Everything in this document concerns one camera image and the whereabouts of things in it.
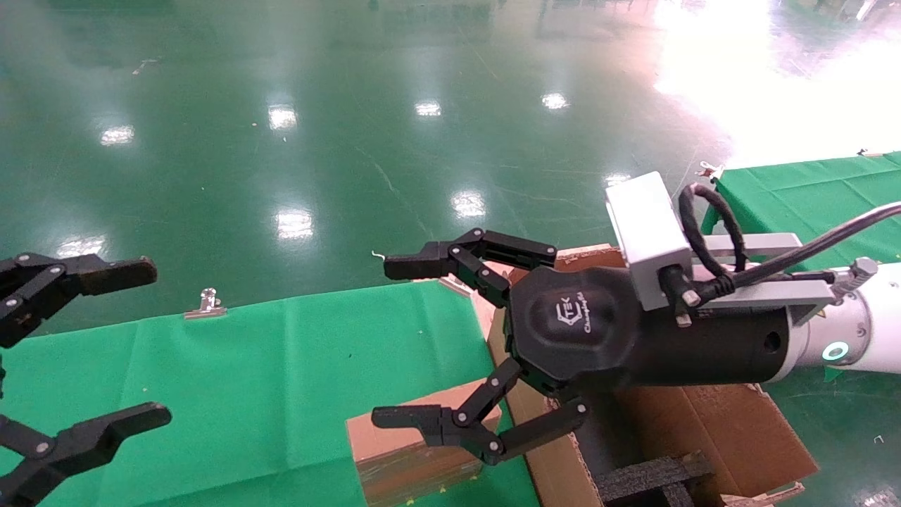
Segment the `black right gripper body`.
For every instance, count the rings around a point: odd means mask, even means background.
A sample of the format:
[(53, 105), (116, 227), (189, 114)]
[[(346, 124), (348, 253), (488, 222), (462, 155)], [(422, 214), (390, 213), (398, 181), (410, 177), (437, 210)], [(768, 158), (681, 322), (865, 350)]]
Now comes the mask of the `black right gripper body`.
[(630, 387), (763, 383), (782, 369), (785, 309), (714, 311), (679, 327), (645, 311), (625, 269), (541, 267), (508, 291), (505, 349), (520, 378), (546, 396)]

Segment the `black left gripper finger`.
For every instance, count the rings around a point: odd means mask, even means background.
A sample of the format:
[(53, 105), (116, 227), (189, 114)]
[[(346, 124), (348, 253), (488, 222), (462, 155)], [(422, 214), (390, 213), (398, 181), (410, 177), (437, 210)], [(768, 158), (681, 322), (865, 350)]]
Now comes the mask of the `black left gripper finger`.
[(106, 262), (96, 254), (68, 258), (21, 253), (1, 262), (1, 346), (12, 349), (77, 296), (98, 296), (154, 283), (151, 259)]
[(110, 464), (126, 439), (170, 424), (172, 413), (145, 402), (81, 421), (54, 437), (6, 416), (1, 420), (2, 447), (22, 458), (2, 475), (2, 505), (36, 506), (68, 478)]

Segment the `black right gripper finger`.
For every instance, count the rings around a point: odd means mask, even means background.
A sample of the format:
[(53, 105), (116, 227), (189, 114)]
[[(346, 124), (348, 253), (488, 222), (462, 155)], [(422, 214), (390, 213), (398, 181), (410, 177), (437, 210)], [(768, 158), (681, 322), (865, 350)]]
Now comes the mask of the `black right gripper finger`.
[(522, 376), (521, 363), (508, 358), (459, 408), (436, 404), (374, 407), (371, 423), (380, 429), (415, 429), (426, 446), (460, 447), (487, 465), (518, 458), (581, 427), (589, 407), (575, 398), (500, 434), (490, 430), (484, 423), (486, 416)]
[(486, 262), (531, 272), (553, 267), (557, 248), (530, 239), (481, 228), (453, 241), (428, 242), (411, 256), (386, 256), (384, 273), (390, 280), (438, 279), (452, 275), (496, 308), (510, 302), (511, 283)]

